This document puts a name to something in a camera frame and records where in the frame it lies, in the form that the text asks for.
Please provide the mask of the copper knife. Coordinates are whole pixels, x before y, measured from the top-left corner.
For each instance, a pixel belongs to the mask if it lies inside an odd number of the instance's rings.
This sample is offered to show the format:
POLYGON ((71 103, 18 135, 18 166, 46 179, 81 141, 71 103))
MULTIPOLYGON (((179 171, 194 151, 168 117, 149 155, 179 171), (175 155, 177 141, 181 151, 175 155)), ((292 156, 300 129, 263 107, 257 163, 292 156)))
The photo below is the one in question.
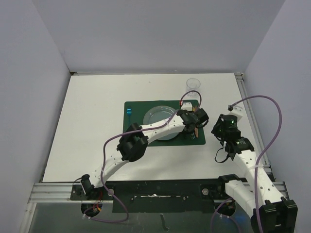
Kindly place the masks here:
MULTIPOLYGON (((199 107, 198 106, 194 106, 192 109, 193 109, 194 112, 196 112, 199 109, 199 107)), ((194 128, 194 135, 195 135, 196 138, 199 137, 199 133, 198 133, 198 129, 197 128, 194 128)))

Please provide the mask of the gold fork green handle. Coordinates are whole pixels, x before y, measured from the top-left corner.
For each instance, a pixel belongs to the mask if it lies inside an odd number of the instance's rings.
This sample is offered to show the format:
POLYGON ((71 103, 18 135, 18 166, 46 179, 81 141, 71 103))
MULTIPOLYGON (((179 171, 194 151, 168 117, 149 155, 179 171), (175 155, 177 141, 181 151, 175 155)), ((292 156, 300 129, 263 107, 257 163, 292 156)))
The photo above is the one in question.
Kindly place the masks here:
POLYGON ((185 133, 184 134, 184 139, 185 140, 190 140, 190 134, 189 133, 185 133))

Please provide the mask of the clear plastic cup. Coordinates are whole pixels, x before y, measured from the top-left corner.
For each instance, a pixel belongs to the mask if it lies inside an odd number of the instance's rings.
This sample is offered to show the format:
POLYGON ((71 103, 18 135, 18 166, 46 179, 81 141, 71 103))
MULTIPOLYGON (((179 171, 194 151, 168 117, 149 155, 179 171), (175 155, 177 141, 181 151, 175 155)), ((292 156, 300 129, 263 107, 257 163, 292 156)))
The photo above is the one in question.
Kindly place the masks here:
POLYGON ((198 95, 197 92, 195 91, 198 91, 198 89, 200 88, 201 86, 201 82, 196 79, 196 78, 189 78, 187 81, 186 81, 186 92, 188 92, 188 96, 189 97, 195 97, 198 95))

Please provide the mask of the teal round plate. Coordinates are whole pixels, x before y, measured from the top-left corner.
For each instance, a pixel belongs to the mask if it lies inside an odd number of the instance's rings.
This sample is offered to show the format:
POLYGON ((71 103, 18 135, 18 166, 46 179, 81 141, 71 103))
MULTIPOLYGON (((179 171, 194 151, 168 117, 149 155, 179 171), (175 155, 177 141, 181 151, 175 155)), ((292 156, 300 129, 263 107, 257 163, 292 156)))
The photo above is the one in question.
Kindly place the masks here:
POLYGON ((175 109, 169 106, 156 106, 146 112, 143 118, 143 125, 152 124, 170 118, 175 109))

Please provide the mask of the dark green placemat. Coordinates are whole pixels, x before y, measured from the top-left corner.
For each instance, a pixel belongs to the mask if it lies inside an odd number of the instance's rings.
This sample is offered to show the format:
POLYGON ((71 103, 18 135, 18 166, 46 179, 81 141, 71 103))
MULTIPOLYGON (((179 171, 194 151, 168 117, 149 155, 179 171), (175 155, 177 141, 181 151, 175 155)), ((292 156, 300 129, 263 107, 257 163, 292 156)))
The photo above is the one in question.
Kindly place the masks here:
MULTIPOLYGON (((123 114, 123 131, 126 131, 130 125, 128 125, 128 118, 126 109, 132 108, 131 124, 137 123, 143 125, 144 115, 148 110, 156 106, 169 106, 174 109, 179 109, 179 100, 153 100, 153 101, 127 101, 124 103, 124 114, 123 114)), ((159 146, 194 146, 204 145, 206 143, 204 129, 198 130, 199 137, 194 140, 185 140, 184 134, 178 134, 170 140, 157 140, 150 144, 151 147, 159 146)))

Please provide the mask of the blue plastic spoon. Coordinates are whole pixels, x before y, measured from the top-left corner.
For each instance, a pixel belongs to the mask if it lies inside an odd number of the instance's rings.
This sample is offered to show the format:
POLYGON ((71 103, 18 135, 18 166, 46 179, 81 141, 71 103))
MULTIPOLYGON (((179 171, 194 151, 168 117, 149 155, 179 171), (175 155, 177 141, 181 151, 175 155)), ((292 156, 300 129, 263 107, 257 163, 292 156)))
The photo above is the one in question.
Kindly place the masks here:
POLYGON ((132 115, 132 108, 131 107, 128 107, 126 109, 126 114, 127 114, 127 118, 128 118, 128 125, 131 124, 131 115, 132 115))

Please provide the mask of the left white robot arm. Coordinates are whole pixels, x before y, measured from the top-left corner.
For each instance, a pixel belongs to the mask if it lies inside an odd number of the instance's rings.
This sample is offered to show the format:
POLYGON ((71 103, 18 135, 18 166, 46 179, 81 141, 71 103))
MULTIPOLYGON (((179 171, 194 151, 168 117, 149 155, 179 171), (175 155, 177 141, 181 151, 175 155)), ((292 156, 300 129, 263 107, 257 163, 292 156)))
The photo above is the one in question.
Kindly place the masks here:
POLYGON ((81 177, 82 194, 89 200, 98 196, 99 188, 122 166, 142 158, 149 144, 171 134, 190 134, 205 126, 209 117, 204 109, 195 112, 177 110, 169 118, 147 125, 132 124, 126 132, 108 139, 103 145, 103 163, 81 177))

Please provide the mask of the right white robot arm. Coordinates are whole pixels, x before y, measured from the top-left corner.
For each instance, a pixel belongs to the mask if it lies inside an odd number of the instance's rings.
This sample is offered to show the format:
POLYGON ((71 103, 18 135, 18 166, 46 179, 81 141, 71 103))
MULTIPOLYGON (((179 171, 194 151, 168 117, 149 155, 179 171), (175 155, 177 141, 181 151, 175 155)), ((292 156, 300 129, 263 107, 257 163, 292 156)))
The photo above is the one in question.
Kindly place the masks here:
POLYGON ((293 233, 298 207, 276 188, 263 165, 256 163, 255 149, 241 136, 237 116, 221 114, 211 132, 250 185, 247 189, 235 175, 222 176, 224 182, 216 186, 218 196, 232 197, 250 217, 255 233, 293 233))

